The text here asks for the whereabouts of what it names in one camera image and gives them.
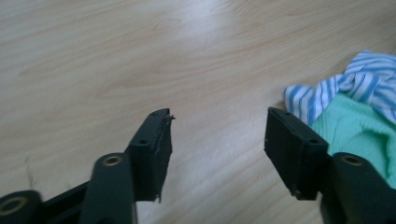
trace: round joint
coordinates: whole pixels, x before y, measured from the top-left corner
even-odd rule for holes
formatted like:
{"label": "round joint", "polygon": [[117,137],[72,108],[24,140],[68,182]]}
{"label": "round joint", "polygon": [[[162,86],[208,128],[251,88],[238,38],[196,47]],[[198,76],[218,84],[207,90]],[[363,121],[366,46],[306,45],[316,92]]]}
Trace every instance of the round joint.
{"label": "round joint", "polygon": [[352,157],[352,156],[343,156],[343,157],[341,157],[341,160],[343,160],[344,162],[346,162],[346,163],[348,163],[350,165],[355,165],[355,166],[363,165],[361,160],[359,160],[356,157]]}
{"label": "round joint", "polygon": [[122,158],[119,156],[111,156],[111,157],[107,157],[103,160],[103,165],[105,166],[113,166],[113,165],[117,165],[122,161]]}
{"label": "round joint", "polygon": [[13,197],[0,204],[0,217],[18,212],[27,203],[25,197]]}

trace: tabletop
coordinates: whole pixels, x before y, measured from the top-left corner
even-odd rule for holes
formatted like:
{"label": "tabletop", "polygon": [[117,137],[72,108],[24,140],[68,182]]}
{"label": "tabletop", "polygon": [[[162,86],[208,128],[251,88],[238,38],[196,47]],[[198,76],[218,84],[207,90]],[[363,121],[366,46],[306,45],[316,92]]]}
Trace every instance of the tabletop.
{"label": "tabletop", "polygon": [[263,151],[292,84],[396,53],[394,0],[2,0],[0,195],[47,200],[170,108],[161,203],[140,223],[322,223]]}

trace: green fabric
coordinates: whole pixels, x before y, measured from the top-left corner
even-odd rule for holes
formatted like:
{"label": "green fabric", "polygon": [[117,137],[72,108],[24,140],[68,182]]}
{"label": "green fabric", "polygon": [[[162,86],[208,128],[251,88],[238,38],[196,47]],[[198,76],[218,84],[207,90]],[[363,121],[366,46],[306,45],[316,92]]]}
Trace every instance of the green fabric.
{"label": "green fabric", "polygon": [[330,155],[363,157],[396,189],[396,125],[372,107],[339,93],[311,128],[329,143]]}

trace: turquoise towel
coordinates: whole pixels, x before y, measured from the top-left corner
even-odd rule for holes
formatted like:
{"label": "turquoise towel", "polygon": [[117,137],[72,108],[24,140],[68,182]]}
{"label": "turquoise towel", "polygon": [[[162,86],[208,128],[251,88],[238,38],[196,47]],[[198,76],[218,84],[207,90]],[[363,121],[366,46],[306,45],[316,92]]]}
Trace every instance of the turquoise towel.
{"label": "turquoise towel", "polygon": [[363,157],[396,189],[396,125],[372,107],[338,93],[311,128],[330,144],[330,155]]}

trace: wooden surface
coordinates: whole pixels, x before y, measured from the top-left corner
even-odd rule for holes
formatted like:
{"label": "wooden surface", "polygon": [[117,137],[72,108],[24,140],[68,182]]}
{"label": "wooden surface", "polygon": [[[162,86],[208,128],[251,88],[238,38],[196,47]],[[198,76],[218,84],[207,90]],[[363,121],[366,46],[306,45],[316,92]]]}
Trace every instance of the wooden surface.
{"label": "wooden surface", "polygon": [[170,107],[163,202],[140,223],[321,223],[263,152],[282,91],[396,52],[396,1],[2,0],[0,195],[47,200]]}

